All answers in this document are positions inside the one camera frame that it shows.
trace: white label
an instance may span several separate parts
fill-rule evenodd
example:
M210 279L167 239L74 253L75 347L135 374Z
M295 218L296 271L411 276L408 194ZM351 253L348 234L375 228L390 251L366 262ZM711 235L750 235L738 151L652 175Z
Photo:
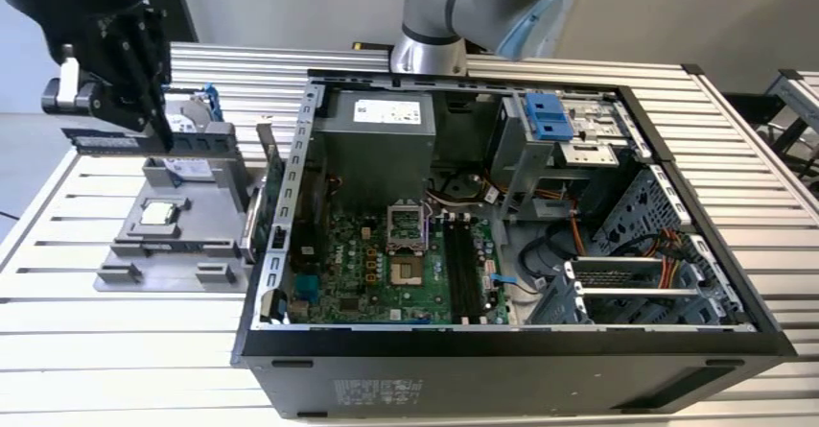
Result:
M196 123L179 113L168 115L174 132L196 132ZM200 158L166 158L166 168L183 179L212 179L207 160Z
M75 142L84 147L107 147L110 149L131 149L140 146L134 137L78 136Z
M355 122L394 123L399 125L422 124L422 103L410 101L356 101Z
M335 379L339 405L416 405L424 379Z
M142 247L144 249L154 249L156 251L159 251L159 250L162 250L162 251L171 251L171 245L166 245L166 244L155 245L155 244L144 243L144 244L142 244Z
M498 192L498 189L492 185L487 190L487 194L484 195L484 200L488 204L495 204L495 201L498 200L498 195L500 195L500 192Z
M171 125L171 131L174 132L196 132L196 123L188 117L180 113L172 113L167 115L168 125Z

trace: green circuit board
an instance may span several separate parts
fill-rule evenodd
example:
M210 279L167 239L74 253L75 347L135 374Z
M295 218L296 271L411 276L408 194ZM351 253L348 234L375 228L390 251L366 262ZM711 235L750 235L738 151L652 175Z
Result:
M407 218L406 227L418 226ZM386 252L387 215L331 214L327 258L318 300L291 316L310 323L452 324L443 223L430 220L424 256ZM484 291L478 249L491 244L488 225L472 225L476 277ZM488 258L496 261L495 253ZM487 323L508 323L506 298L486 313Z

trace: ram slot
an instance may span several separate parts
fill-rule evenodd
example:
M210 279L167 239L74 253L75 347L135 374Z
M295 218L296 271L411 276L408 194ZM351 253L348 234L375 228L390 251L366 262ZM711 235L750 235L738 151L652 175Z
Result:
M479 323L482 316L482 292L478 278L475 245L470 223L451 221L444 224L444 251L447 276L455 324Z

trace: power supply label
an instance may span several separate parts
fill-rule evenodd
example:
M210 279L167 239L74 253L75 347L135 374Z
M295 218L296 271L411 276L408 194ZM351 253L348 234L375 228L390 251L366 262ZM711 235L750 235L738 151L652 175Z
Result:
M422 103L360 99L356 101L354 121L363 123L422 124Z
M423 379L336 379L335 397L339 405L418 405Z

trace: white wall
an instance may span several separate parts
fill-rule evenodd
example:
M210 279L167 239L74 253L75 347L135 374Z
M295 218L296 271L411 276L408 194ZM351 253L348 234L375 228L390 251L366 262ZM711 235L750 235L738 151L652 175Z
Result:
M40 95L58 73L40 26L0 0L0 112L43 113Z
M392 44L403 0L187 0L200 42L350 50Z
M556 56L696 62L723 90L819 70L819 0L576 0Z

